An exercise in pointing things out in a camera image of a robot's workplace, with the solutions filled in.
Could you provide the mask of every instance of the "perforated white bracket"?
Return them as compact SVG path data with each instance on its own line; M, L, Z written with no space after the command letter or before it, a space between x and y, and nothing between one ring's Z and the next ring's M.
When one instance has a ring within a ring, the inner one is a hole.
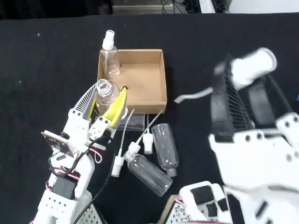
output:
M168 217L164 224L178 224L188 222L188 215L182 205L174 202L172 209L170 210Z
M77 224L103 224L94 205L92 204L81 216Z
M299 147L299 116L297 113L288 113L280 117L276 121L276 126L293 148Z
M110 120L100 116L89 129L89 138L95 140L101 137L110 123Z

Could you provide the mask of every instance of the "trigger sprayer head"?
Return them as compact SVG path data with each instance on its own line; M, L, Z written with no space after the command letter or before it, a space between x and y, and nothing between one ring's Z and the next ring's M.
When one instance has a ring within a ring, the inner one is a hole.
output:
M113 30L107 30L106 31L106 36L103 40L103 45L102 48L104 50L112 50L114 46L114 31Z

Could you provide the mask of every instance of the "black tabletop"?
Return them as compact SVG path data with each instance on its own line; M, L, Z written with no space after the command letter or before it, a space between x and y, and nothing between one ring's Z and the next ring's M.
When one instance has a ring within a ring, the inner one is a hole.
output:
M299 14L144 15L0 22L0 223L34 218L49 177L51 149L40 134L60 133L67 114L96 81L99 49L107 29L119 49L163 49L168 105L157 123L170 123L179 155L178 175L156 196L124 166L95 201L110 224L156 222L168 197L185 185L221 182L207 137L209 97L174 98L211 85L213 67L227 53L243 56L259 47L278 60L273 72L295 112L299 111ZM125 147L140 133L128 132ZM115 139L120 141L121 133ZM158 165L155 154L147 158ZM103 153L89 190L103 184L112 151Z

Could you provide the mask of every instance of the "cardboard box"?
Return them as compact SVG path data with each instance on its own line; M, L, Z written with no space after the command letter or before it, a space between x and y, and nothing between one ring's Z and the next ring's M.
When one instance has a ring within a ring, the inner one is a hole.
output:
M163 52L161 49L119 50L121 73L106 77L99 61L98 80L105 78L120 88L128 87L127 107L131 111L163 113L167 104Z

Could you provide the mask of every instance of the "bottle cap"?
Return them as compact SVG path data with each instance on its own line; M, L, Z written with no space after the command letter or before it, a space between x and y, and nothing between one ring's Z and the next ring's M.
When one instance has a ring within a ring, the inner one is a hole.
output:
M259 48L243 58L232 61L233 83L237 90L250 85L253 81L276 69L275 55L267 48Z
M119 177L121 173L121 167L123 165L124 159L121 156L116 156L114 159L114 164L111 172L111 176Z
M153 134L145 133L143 135L143 144L144 144L144 153L145 154L152 154L153 153Z
M128 161L133 155L139 152L140 148L140 145L132 141L128 147L127 152L123 155L124 159Z
M113 30L107 30L106 36L103 40L102 48L104 50L112 50L114 46L114 31Z

